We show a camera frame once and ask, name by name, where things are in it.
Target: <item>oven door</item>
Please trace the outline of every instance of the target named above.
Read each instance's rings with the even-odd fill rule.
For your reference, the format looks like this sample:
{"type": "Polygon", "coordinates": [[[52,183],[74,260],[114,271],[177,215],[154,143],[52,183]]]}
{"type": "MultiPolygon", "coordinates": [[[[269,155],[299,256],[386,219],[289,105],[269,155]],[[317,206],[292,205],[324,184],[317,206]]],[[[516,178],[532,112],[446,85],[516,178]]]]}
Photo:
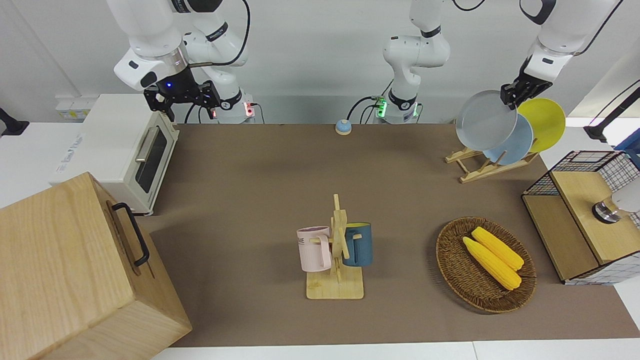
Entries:
{"type": "Polygon", "coordinates": [[[154,116],[142,146],[134,158],[136,165],[129,180],[129,188],[145,206],[143,209],[134,209],[137,213],[152,211],[174,145],[175,140],[170,134],[168,125],[159,115],[154,116]]]}

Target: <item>woven basket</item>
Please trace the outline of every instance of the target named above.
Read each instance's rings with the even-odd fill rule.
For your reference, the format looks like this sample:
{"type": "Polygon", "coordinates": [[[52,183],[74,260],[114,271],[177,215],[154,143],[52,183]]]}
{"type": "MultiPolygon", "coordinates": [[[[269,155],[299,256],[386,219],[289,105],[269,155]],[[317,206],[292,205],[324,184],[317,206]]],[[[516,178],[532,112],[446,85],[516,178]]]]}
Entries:
{"type": "Polygon", "coordinates": [[[506,313],[524,306],[536,288],[536,269],[529,253],[515,236],[485,218],[459,218],[448,223],[436,241],[438,268],[451,289],[464,301],[489,313],[506,313]],[[462,242],[478,226],[504,241],[524,259],[518,270],[522,283],[517,289],[503,288],[472,256],[462,242]]]}

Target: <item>wooden box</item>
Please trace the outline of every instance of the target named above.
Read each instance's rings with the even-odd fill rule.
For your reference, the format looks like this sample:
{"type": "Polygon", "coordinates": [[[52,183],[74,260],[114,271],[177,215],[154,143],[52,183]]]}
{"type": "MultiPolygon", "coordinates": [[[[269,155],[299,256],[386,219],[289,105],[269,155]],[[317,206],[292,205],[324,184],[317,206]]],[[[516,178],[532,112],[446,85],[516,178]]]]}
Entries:
{"type": "MultiPolygon", "coordinates": [[[[625,258],[640,251],[640,231],[629,217],[615,224],[598,221],[591,207],[611,195],[598,172],[551,172],[559,195],[524,195],[560,280],[582,279],[629,264],[625,258]]],[[[608,276],[607,283],[615,282],[608,276]]]]}
{"type": "Polygon", "coordinates": [[[114,205],[85,173],[0,209],[0,359],[146,360],[191,330],[150,236],[114,205]]]}

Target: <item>mug rack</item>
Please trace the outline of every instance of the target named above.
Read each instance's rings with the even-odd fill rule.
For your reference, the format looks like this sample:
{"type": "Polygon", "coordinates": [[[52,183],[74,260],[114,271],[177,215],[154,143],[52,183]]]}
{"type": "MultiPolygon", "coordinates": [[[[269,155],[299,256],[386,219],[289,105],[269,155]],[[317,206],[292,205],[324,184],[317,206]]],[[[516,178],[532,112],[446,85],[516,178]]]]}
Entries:
{"type": "Polygon", "coordinates": [[[451,155],[444,158],[444,161],[447,164],[455,162],[458,164],[458,166],[460,166],[462,171],[465,172],[465,175],[460,177],[460,182],[465,184],[465,183],[470,183],[471,181],[484,179],[485,177],[499,174],[501,172],[506,172],[509,170],[513,170],[515,168],[526,166],[530,164],[535,158],[537,158],[540,153],[530,152],[524,158],[522,158],[520,161],[517,161],[516,163],[509,164],[509,165],[500,165],[500,160],[502,160],[502,158],[506,154],[507,154],[507,150],[503,151],[502,154],[498,157],[498,159],[495,162],[491,161],[490,159],[487,159],[482,164],[482,166],[480,166],[480,168],[475,171],[469,171],[469,169],[465,166],[465,164],[462,163],[462,160],[483,155],[482,151],[472,150],[472,149],[469,149],[468,147],[465,147],[460,151],[452,152],[451,155]]]}
{"type": "Polygon", "coordinates": [[[333,216],[331,217],[332,245],[331,269],[321,272],[307,273],[307,298],[319,299],[362,299],[364,284],[362,267],[342,264],[342,257],[349,259],[349,249],[344,237],[347,228],[347,211],[340,209],[338,194],[333,194],[333,216]]]}

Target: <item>yellow plate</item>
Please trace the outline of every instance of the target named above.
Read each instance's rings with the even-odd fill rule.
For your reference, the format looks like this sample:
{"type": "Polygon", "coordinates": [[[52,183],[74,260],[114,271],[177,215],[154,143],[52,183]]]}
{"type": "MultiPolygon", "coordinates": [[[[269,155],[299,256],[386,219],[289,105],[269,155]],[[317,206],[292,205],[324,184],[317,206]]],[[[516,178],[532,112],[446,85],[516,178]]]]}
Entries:
{"type": "Polygon", "coordinates": [[[536,142],[531,152],[547,150],[555,145],[564,134],[564,111],[555,101],[550,99],[531,99],[518,107],[518,112],[531,124],[536,142]]]}

